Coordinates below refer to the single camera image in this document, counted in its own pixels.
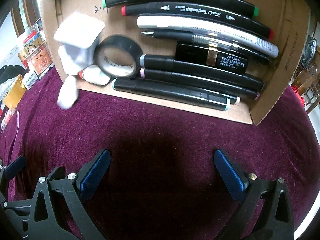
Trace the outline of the small white dropper bottle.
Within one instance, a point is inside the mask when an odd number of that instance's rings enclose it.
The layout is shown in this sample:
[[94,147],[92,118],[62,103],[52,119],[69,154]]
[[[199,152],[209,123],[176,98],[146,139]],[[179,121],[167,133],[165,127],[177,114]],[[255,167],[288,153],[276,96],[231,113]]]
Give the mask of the small white dropper bottle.
[[69,75],[63,83],[58,98],[57,105],[64,110],[70,109],[78,99],[79,91],[76,84],[76,77]]

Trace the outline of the white bottle orange cap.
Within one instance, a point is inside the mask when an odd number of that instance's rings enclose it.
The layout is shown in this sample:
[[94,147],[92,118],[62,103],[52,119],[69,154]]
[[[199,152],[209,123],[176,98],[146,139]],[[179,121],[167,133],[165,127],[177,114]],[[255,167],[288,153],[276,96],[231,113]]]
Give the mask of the white bottle orange cap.
[[109,83],[110,77],[106,75],[98,66],[91,65],[78,73],[81,79],[94,85],[105,86]]

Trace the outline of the grey-capped black marker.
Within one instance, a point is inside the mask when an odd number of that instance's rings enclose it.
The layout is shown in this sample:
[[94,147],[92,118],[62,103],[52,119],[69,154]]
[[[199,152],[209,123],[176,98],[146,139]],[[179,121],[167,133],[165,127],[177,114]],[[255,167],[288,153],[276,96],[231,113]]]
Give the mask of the grey-capped black marker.
[[141,67],[146,69],[162,70],[203,77],[257,90],[258,92],[262,91],[265,86],[265,83],[262,79],[246,73],[236,74],[201,64],[177,61],[173,56],[143,54],[139,58],[139,63]]

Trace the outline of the black electrical tape roll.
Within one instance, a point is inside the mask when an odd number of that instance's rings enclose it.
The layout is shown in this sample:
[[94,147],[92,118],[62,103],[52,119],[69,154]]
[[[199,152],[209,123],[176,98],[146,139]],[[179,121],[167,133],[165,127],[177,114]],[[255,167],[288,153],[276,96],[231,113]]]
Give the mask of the black electrical tape roll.
[[94,51],[94,63],[115,78],[134,78],[140,71],[143,51],[132,39],[123,35],[105,38]]

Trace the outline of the white square box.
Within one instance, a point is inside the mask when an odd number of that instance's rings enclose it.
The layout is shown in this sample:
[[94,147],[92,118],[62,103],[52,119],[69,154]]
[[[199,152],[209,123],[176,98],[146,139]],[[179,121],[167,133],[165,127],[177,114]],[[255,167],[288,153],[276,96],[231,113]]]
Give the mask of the white square box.
[[67,75],[77,75],[93,64],[94,50],[104,27],[103,21],[79,11],[73,12],[60,24],[53,38],[62,44],[58,55]]

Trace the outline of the teal-capped black marker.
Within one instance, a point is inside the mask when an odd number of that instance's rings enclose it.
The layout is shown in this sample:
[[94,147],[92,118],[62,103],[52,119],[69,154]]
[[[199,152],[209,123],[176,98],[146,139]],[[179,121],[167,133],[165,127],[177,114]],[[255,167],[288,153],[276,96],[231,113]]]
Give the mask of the teal-capped black marker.
[[226,111],[231,105],[230,99],[220,94],[200,88],[148,79],[115,79],[112,87],[114,90],[121,92],[207,107],[219,111]]

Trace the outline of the black gold lipstick tube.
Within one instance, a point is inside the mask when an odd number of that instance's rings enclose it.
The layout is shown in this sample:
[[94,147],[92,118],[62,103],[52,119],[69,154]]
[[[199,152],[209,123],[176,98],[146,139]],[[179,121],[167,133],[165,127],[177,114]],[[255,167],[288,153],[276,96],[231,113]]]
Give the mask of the black gold lipstick tube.
[[176,42],[174,59],[223,69],[236,74],[244,74],[248,67],[248,58],[240,54],[183,42]]

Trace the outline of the white paint marker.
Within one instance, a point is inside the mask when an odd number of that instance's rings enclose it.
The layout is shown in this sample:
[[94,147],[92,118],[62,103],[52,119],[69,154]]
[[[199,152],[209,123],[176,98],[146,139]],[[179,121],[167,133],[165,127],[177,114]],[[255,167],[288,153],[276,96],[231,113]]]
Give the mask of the white paint marker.
[[172,29],[205,35],[212,34],[216,37],[236,41],[274,59],[279,54],[278,47],[267,40],[239,29],[205,20],[180,16],[150,15],[139,16],[137,26],[140,29]]

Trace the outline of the red-capped black marker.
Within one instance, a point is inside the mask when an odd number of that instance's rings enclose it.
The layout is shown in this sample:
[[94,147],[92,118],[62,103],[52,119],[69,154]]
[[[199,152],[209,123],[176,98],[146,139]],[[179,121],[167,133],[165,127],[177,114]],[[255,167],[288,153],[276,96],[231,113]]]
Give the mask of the red-capped black marker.
[[224,24],[266,39],[271,39],[274,36],[271,28],[257,21],[234,12],[200,4],[178,2],[127,4],[121,7],[121,14],[123,16],[168,15],[191,17]]

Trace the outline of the pink-capped black marker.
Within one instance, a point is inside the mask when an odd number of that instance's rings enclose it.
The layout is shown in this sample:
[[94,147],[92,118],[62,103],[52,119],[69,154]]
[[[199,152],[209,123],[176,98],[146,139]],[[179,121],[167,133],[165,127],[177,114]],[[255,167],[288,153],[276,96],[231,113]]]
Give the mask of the pink-capped black marker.
[[146,68],[140,69],[140,75],[142,78],[150,80],[169,82],[185,86],[193,86],[229,95],[239,96],[240,98],[250,100],[258,100],[260,97],[260,93],[255,90],[228,84],[221,81],[207,79],[204,77],[197,77],[176,72],[166,72]]

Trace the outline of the yellow packing tape roll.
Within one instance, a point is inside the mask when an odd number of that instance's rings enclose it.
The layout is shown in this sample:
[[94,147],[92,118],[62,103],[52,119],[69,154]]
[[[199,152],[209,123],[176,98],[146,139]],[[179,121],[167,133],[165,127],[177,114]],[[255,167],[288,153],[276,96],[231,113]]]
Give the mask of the yellow packing tape roll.
[[6,93],[3,99],[3,102],[8,109],[17,108],[17,105],[23,97],[25,91],[26,88],[22,82],[22,76],[19,75],[10,85],[9,91]]

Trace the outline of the small white label box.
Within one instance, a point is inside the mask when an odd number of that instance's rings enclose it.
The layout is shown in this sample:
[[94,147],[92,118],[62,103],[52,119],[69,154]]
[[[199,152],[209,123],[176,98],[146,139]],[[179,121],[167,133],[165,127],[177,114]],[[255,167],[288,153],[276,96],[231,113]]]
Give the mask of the small white label box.
[[37,80],[38,80],[37,74],[33,70],[31,70],[24,75],[24,78],[22,79],[22,83],[25,86],[25,88],[29,90]]

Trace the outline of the maroon velvet tablecloth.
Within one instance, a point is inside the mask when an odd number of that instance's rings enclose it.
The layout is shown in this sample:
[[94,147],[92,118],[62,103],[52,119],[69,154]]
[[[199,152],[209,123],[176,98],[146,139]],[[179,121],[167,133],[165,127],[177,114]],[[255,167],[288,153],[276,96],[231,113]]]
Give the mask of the maroon velvet tablecloth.
[[295,226],[319,192],[319,144],[291,88],[258,125],[80,91],[71,109],[56,103],[56,70],[26,91],[1,131],[1,159],[22,155],[27,174],[9,200],[33,196],[53,168],[78,171],[105,148],[112,159],[87,212],[108,239],[213,239],[236,208],[213,164],[223,148],[259,178],[284,178]]

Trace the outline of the orange tea tin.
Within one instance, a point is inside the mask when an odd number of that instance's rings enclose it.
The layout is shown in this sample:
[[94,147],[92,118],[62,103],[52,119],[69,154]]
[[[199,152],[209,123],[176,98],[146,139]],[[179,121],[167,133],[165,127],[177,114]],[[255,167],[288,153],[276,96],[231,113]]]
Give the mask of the orange tea tin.
[[42,74],[52,63],[50,52],[47,48],[47,42],[43,42],[28,57],[26,61],[30,70],[37,75]]

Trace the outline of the black ballpoint pen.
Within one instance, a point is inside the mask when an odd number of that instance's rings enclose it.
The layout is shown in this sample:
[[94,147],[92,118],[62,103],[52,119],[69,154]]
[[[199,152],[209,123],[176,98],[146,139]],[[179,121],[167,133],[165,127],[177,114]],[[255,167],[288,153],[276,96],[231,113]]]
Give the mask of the black ballpoint pen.
[[257,51],[256,49],[249,48],[239,44],[238,42],[226,39],[226,38],[216,38],[213,36],[204,36],[200,34],[194,34],[187,31],[178,31],[178,30],[164,30],[164,29],[155,29],[151,31],[142,31],[140,35],[153,37],[156,39],[166,39],[166,40],[175,40],[182,41],[192,44],[201,44],[201,45],[210,45],[217,44],[219,49],[224,49],[226,51],[235,51],[236,53],[251,57],[255,61],[263,65],[270,64],[270,58]]

